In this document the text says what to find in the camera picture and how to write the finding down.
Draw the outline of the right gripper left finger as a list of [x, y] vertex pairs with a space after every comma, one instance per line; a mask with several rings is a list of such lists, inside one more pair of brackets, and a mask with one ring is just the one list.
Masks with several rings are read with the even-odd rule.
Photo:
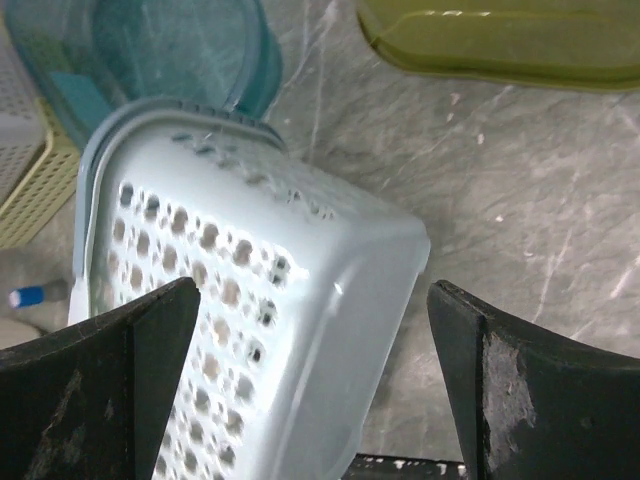
[[151, 478], [199, 303], [182, 277], [2, 350], [2, 478]]

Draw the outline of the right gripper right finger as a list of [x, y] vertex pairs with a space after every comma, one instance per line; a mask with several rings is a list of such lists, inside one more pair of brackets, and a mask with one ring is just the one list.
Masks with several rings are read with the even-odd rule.
[[471, 479], [636, 479], [639, 361], [440, 280], [428, 317]]

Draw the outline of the light blue perforated basket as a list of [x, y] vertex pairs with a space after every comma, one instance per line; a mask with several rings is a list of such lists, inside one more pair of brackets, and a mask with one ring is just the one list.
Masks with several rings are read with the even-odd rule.
[[201, 294], [157, 479], [338, 479], [430, 240], [246, 116], [138, 100], [77, 177], [70, 323], [176, 278]]

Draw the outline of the olive green plastic basket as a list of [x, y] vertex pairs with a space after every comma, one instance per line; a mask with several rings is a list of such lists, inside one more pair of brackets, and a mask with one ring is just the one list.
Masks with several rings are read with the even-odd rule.
[[358, 1], [369, 46], [407, 72], [596, 92], [639, 87], [636, 1]]

